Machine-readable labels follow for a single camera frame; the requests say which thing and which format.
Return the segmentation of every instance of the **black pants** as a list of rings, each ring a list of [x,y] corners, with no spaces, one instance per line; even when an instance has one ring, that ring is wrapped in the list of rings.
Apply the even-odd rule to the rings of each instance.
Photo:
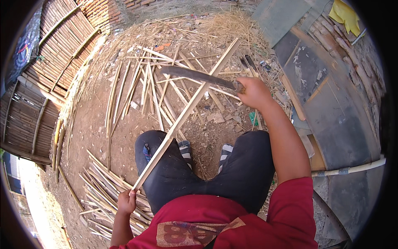
[[[154,154],[166,133],[147,131],[135,142],[135,161],[141,174],[148,162],[142,152],[147,143]],[[267,198],[274,176],[269,134],[249,131],[236,139],[232,154],[222,171],[210,181],[200,179],[181,156],[174,139],[143,184],[153,213],[169,201],[189,194],[225,197],[257,214]]]

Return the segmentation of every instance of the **left hand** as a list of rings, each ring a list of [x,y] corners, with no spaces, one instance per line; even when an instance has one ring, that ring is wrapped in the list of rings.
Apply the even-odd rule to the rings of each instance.
[[[134,190],[126,190],[119,194],[117,200],[117,212],[130,215],[136,207],[136,196]]]

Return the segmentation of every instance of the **foot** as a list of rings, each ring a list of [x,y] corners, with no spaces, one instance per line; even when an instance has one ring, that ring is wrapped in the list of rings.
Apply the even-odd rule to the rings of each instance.
[[[184,140],[178,143],[179,151],[182,157],[187,162],[188,166],[192,169],[193,160],[192,160],[192,149],[189,141]]]
[[[218,170],[217,174],[219,174],[222,171],[222,166],[225,165],[225,163],[228,160],[229,156],[232,154],[232,150],[233,149],[234,149],[234,147],[231,144],[229,144],[229,143],[225,143],[222,146],[221,157],[220,157],[220,162],[219,162],[219,170]]]

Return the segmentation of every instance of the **person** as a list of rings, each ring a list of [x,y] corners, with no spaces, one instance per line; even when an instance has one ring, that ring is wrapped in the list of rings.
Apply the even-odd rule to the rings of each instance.
[[[307,152],[295,128],[267,86],[238,77],[241,101],[259,110],[269,132],[248,131],[222,147],[219,173],[210,181],[192,169],[188,141],[174,139],[143,184],[153,220],[133,237],[129,225],[134,191],[119,194],[111,249],[131,248],[317,248],[312,178]],[[166,133],[147,131],[135,143],[142,173]],[[277,173],[267,221],[257,213]]]

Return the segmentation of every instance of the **machete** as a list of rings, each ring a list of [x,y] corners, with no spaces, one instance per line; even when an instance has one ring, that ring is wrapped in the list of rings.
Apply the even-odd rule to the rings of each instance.
[[[187,77],[187,78],[191,78],[194,80],[203,80],[203,81],[207,81],[212,84],[224,86],[226,88],[232,89],[235,92],[238,92],[241,94],[245,93],[245,87],[238,81],[230,82],[230,81],[223,80],[221,78],[217,78],[217,77],[214,77],[214,76],[211,76],[211,75],[208,75],[205,73],[201,73],[198,71],[194,71],[191,69],[175,67],[175,66],[164,66],[164,67],[162,67],[160,72],[168,74],[168,75]]]

